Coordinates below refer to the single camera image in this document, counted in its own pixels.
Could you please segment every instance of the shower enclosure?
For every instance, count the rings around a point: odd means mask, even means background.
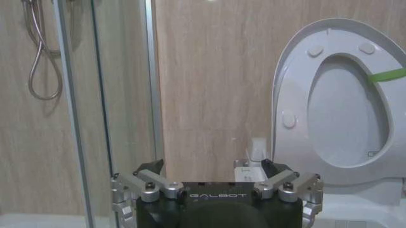
[[[153,36],[151,0],[0,1],[0,227],[117,227],[109,177],[163,156]]]

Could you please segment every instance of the toilet lid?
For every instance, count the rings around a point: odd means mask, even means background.
[[[406,176],[406,54],[350,19],[290,40],[272,87],[272,157],[326,183]]]

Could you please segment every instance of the green tape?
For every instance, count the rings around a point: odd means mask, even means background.
[[[396,70],[386,71],[374,75],[370,75],[368,79],[372,82],[384,82],[388,80],[394,80],[396,78],[404,77],[406,76],[406,69],[400,68]]]

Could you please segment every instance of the metal shower hose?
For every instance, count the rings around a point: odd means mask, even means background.
[[[36,58],[32,63],[30,71],[29,71],[29,77],[28,77],[28,90],[32,94],[32,96],[38,100],[52,100],[58,97],[62,91],[62,77],[54,62],[54,57],[60,56],[58,50],[49,49],[45,38],[44,38],[44,21],[42,21],[42,7],[41,7],[41,0],[21,0],[22,1],[22,8],[24,8],[24,18],[25,18],[25,26],[28,35],[32,39],[32,42],[34,43],[37,47],[37,54]],[[52,67],[54,69],[56,78],[57,78],[57,88],[52,95],[49,96],[41,96],[36,93],[33,89],[33,77],[34,72],[38,66],[38,60],[41,53],[45,53]]]

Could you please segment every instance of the screw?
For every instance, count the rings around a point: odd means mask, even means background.
[[[271,164],[272,161],[267,158],[267,159],[265,159],[265,163],[267,163],[267,164]]]
[[[145,190],[153,190],[155,184],[152,182],[145,183]]]
[[[264,188],[268,187],[268,185],[265,183],[263,183],[263,182],[259,183],[259,186],[264,187]]]
[[[284,190],[292,190],[292,183],[284,182],[284,183],[283,183],[283,189],[284,189]]]
[[[169,187],[176,187],[179,185],[177,182],[169,183]]]

